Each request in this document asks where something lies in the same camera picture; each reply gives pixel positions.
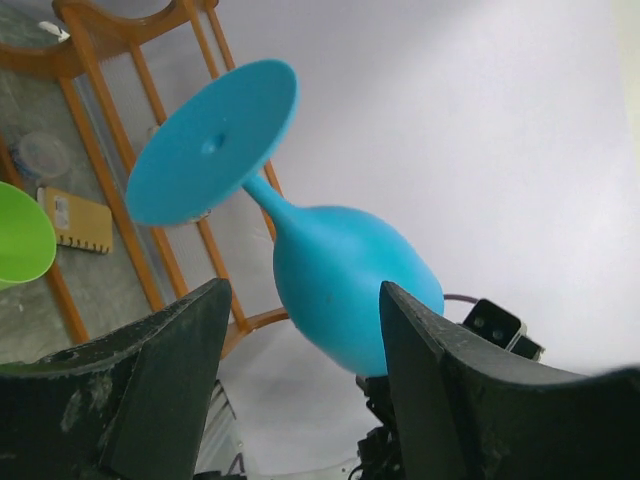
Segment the cable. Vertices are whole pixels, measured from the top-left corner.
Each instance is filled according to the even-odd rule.
[[[362,465],[358,465],[356,468],[354,468],[353,470],[351,470],[351,473],[349,474],[349,476],[347,477],[347,480],[353,480],[354,479],[354,475],[358,472],[361,472],[364,470],[364,467]]]
[[[460,295],[458,293],[445,293],[444,294],[444,299],[445,300],[451,300],[454,302],[465,302],[465,303],[472,303],[472,304],[476,304],[478,303],[478,299],[475,297],[470,297],[469,295]]]
[[[244,469],[244,455],[242,455],[242,452],[238,453],[234,458],[233,458],[233,462],[231,462],[231,466],[229,467],[229,471],[227,472],[227,475],[231,475],[233,473],[233,470],[236,468],[236,465],[239,467],[239,472],[238,473],[247,473],[246,470]]]

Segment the plastic container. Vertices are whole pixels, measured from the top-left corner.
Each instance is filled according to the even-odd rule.
[[[11,157],[22,175],[50,180],[69,170],[69,151],[58,138],[44,132],[26,134],[11,148]]]
[[[42,276],[55,257],[56,235],[44,210],[19,188],[0,182],[0,290]]]

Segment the white backdrop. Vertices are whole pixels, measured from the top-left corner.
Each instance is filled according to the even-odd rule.
[[[640,3],[612,0],[618,27],[618,51],[625,88],[627,115],[633,131],[636,157],[640,156]]]
[[[165,2],[101,3],[135,15]],[[238,64],[278,57],[299,74],[274,159],[291,200],[390,221],[446,291],[527,322],[549,364],[640,362],[638,172],[609,2],[221,0],[218,12]],[[150,58],[171,106],[207,81],[184,35]],[[270,249],[238,220],[247,208],[242,195],[221,207],[216,234],[232,256],[250,239],[229,268],[241,299],[269,308]],[[199,271],[197,257],[183,267]],[[352,377],[289,324],[242,344],[221,376],[266,472],[338,463],[373,425]]]

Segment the green bowl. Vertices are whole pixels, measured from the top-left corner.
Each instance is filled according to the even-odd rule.
[[[0,290],[44,275],[56,258],[56,235],[33,198],[0,182]]]

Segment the wooden frame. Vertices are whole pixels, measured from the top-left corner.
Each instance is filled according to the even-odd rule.
[[[151,110],[157,123],[161,124],[166,121],[167,114],[140,46],[180,25],[190,22],[207,69],[213,79],[217,78],[219,70],[215,63],[211,46],[207,42],[205,26],[200,23],[198,15],[199,12],[206,12],[210,23],[209,26],[213,30],[214,38],[222,52],[226,69],[235,68],[229,46],[215,12],[217,4],[217,0],[172,0],[166,8],[158,13],[140,19],[129,19],[112,15],[88,0],[54,0],[53,9],[56,15],[68,26],[71,39],[45,49],[16,48],[0,44],[1,68],[42,79],[56,80],[59,83],[87,150],[96,178],[113,212],[114,221],[122,235],[138,279],[153,310],[158,310],[164,306],[162,297],[151,268],[144,257],[126,207],[114,186],[113,177],[101,153],[93,127],[73,86],[72,79],[83,73],[87,74],[107,121],[118,154],[125,169],[130,172],[135,164],[136,155],[109,92],[100,62],[121,54],[131,55]],[[94,30],[100,31],[101,34],[112,38],[113,41],[104,42],[99,46],[94,45],[90,36],[90,32]],[[6,145],[1,138],[0,158],[2,160],[0,166],[5,170],[7,178],[14,185],[22,187],[21,179],[13,167]],[[267,163],[264,171],[269,183],[281,193],[271,162]],[[266,212],[263,211],[263,215],[269,233],[275,239],[273,223]],[[197,229],[216,274],[221,278],[229,278],[229,272],[209,224],[206,220],[201,220],[197,222]],[[155,228],[152,229],[152,237],[162,257],[176,297],[180,298],[188,293],[188,288],[166,233],[162,229]],[[86,328],[73,304],[69,290],[56,264],[47,273],[47,280],[63,313],[72,340],[74,343],[87,341],[89,337]],[[283,308],[247,318],[235,293],[232,300],[232,312],[236,322],[229,325],[223,356],[227,355],[249,333],[288,318],[288,314]]]

